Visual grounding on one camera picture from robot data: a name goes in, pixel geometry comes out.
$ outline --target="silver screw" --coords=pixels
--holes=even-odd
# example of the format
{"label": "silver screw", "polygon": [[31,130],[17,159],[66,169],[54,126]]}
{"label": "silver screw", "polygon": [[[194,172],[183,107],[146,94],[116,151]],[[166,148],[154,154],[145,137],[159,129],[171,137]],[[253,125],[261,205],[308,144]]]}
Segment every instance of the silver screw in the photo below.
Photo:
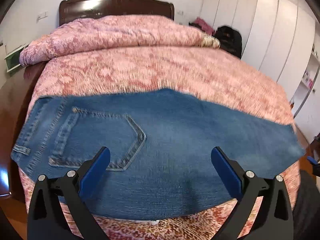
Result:
{"label": "silver screw", "polygon": [[279,181],[279,182],[283,181],[283,178],[282,178],[281,175],[277,175],[277,176],[276,176],[276,179],[277,179],[277,181]]}
{"label": "silver screw", "polygon": [[245,173],[249,178],[253,178],[254,177],[254,172],[253,171],[247,171]]}
{"label": "silver screw", "polygon": [[38,179],[39,179],[39,181],[43,181],[44,179],[45,179],[45,175],[40,175],[39,177],[38,177]]}
{"label": "silver screw", "polygon": [[73,177],[76,174],[75,171],[68,171],[67,176],[68,177]]}

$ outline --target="fleece blanket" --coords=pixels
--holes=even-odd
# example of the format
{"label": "fleece blanket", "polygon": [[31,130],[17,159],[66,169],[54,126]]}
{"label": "fleece blanket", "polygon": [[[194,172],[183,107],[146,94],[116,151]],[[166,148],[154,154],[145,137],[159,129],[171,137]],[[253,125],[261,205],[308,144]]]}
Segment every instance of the fleece blanket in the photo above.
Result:
{"label": "fleece blanket", "polygon": [[[293,116],[281,86],[238,58],[217,49],[200,30],[160,16],[78,19],[33,41],[20,54],[22,65],[50,60],[40,76],[29,111],[40,96],[86,96],[170,88],[279,124]],[[299,163],[284,177],[292,208],[300,184]],[[34,183],[22,171],[27,208]],[[258,199],[242,235],[259,210]],[[236,200],[156,225],[95,216],[110,239],[211,239]],[[62,204],[73,233],[80,235]]]}

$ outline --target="blue denim jeans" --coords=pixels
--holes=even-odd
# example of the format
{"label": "blue denim jeans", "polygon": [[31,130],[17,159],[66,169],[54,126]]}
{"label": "blue denim jeans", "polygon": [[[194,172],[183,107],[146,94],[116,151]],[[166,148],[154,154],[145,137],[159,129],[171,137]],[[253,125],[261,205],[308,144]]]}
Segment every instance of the blue denim jeans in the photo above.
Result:
{"label": "blue denim jeans", "polygon": [[93,214],[132,220],[184,216],[230,200],[211,164],[215,146],[265,178],[303,155],[290,125],[163,89],[40,98],[12,159],[36,181],[63,176],[102,146],[111,162],[85,203]]}

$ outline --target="wooden bed frame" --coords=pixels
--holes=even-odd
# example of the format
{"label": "wooden bed frame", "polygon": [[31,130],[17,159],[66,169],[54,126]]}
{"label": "wooden bed frame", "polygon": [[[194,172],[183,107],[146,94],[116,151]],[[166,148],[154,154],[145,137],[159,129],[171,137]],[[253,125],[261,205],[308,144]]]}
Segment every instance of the wooden bed frame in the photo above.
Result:
{"label": "wooden bed frame", "polygon": [[[158,0],[64,0],[59,6],[59,25],[78,18],[107,15],[150,14],[174,20],[172,3]],[[0,89],[0,200],[24,202],[17,164],[10,153],[24,124],[33,89],[46,62],[18,71]]]}

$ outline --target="dark wooden headboard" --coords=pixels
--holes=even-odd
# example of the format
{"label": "dark wooden headboard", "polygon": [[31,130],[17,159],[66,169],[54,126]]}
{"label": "dark wooden headboard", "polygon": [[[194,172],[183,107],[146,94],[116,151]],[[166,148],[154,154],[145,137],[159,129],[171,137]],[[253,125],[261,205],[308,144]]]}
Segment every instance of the dark wooden headboard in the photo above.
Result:
{"label": "dark wooden headboard", "polygon": [[162,15],[174,20],[174,6],[158,0],[64,0],[59,6],[59,26],[78,18],[126,14]]}

